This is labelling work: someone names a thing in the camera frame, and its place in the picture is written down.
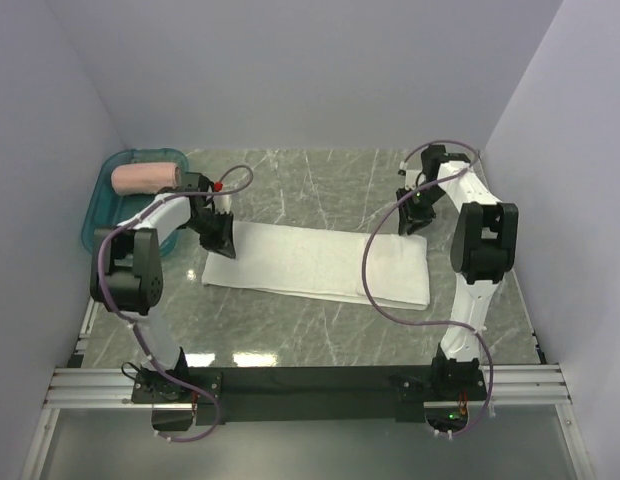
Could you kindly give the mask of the white towel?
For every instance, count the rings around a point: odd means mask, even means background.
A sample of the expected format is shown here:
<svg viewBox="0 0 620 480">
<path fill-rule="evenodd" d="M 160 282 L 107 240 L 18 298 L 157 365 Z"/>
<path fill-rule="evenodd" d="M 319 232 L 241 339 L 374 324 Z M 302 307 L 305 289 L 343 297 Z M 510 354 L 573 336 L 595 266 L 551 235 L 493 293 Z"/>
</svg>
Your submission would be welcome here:
<svg viewBox="0 0 620 480">
<path fill-rule="evenodd" d="M 209 254 L 202 283 L 236 289 L 366 304 L 361 279 L 364 233 L 251 222 L 234 224 L 236 258 Z M 382 307 L 424 310 L 430 304 L 427 240 L 378 234 L 367 282 Z"/>
</svg>

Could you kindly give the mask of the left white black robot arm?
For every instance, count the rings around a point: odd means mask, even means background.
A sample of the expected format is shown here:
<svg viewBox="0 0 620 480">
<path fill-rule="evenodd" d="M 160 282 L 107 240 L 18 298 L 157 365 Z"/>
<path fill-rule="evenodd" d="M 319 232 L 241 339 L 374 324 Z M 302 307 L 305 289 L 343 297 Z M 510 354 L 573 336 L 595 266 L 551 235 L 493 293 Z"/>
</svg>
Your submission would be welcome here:
<svg viewBox="0 0 620 480">
<path fill-rule="evenodd" d="M 118 316 L 139 345 L 135 386 L 165 402 L 197 398 L 201 390 L 192 385 L 183 349 L 156 310 L 164 290 L 160 246 L 190 229 L 204 250 L 234 260 L 233 193 L 221 180 L 187 172 L 139 213 L 94 232 L 91 297 Z"/>
</svg>

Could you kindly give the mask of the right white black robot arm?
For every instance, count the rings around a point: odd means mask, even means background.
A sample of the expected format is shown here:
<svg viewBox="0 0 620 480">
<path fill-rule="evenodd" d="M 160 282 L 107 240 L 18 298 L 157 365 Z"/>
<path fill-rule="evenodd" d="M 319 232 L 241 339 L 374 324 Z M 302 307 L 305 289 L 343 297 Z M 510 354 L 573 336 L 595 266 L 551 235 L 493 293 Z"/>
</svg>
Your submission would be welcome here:
<svg viewBox="0 0 620 480">
<path fill-rule="evenodd" d="M 482 331 L 497 287 L 515 260 L 519 210 L 493 195 L 473 171 L 479 153 L 447 150 L 449 141 L 428 143 L 410 152 L 421 168 L 399 166 L 405 186 L 396 191 L 398 233 L 412 235 L 436 218 L 434 205 L 448 197 L 458 212 L 450 246 L 456 287 L 450 324 L 431 364 L 428 389 L 436 400 L 485 399 L 480 369 Z"/>
</svg>

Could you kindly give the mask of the rolled pink towel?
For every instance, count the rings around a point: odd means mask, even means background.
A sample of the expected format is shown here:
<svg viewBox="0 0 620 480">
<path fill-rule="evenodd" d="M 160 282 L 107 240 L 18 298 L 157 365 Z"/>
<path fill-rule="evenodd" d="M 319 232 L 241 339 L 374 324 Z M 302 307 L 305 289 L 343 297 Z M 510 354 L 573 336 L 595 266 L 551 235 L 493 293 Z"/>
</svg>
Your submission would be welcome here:
<svg viewBox="0 0 620 480">
<path fill-rule="evenodd" d="M 111 184 L 120 196 L 154 195 L 162 189 L 178 187 L 181 184 L 181 168 L 172 162 L 121 165 L 113 170 Z"/>
</svg>

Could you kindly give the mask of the teal plastic tray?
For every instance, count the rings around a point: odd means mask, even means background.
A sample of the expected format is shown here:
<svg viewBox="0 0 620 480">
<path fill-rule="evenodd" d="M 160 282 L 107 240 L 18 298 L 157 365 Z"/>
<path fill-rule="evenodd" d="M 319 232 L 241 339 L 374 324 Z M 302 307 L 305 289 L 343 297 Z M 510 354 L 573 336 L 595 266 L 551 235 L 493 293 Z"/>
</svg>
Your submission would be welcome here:
<svg viewBox="0 0 620 480">
<path fill-rule="evenodd" d="M 189 170 L 186 155 L 173 148 L 128 149 L 108 158 L 101 167 L 81 230 L 81 241 L 85 250 L 93 251 L 93 236 L 96 228 L 117 225 L 147 207 L 153 195 L 118 195 L 111 184 L 111 174 L 119 166 L 137 163 L 175 163 L 182 171 Z"/>
</svg>

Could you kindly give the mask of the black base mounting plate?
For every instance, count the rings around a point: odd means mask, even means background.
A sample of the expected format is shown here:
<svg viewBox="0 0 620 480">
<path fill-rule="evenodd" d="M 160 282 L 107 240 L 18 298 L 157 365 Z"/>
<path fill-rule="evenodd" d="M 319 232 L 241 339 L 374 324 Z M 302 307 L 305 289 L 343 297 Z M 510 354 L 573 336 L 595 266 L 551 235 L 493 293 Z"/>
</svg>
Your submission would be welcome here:
<svg viewBox="0 0 620 480">
<path fill-rule="evenodd" d="M 488 380 L 477 365 L 199 367 L 192 392 L 161 376 L 138 374 L 133 405 L 182 407 L 196 425 L 236 422 L 393 419 L 422 423 L 427 404 L 478 402 Z"/>
</svg>

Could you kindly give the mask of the aluminium rail frame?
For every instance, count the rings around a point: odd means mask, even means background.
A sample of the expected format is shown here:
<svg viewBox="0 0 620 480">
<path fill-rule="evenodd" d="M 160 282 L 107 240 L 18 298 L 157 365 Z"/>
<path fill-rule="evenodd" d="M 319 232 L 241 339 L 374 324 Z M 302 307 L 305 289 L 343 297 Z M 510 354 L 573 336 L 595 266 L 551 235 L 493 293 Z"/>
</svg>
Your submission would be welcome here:
<svg viewBox="0 0 620 480">
<path fill-rule="evenodd" d="M 209 394 L 227 397 L 232 383 L 241 379 L 254 383 L 268 374 L 307 374 L 323 379 L 338 393 L 347 387 L 362 389 L 365 380 L 373 376 L 385 378 L 389 367 L 195 367 L 202 388 Z M 561 368 L 557 364 L 484 365 L 478 378 L 478 388 L 487 392 L 485 400 L 471 400 L 478 412 L 494 416 L 498 406 L 554 407 L 570 461 L 579 479 L 592 479 L 594 468 L 586 451 L 584 440 L 572 409 L 572 398 Z M 149 409 L 166 413 L 175 410 L 199 417 L 213 413 L 214 406 L 208 399 L 201 399 L 191 391 L 181 394 L 161 395 L 146 390 L 144 381 L 128 377 L 125 370 L 88 369 L 78 364 L 58 368 L 53 372 L 43 410 L 22 471 L 24 479 L 40 478 L 52 436 L 64 409 Z"/>
</svg>

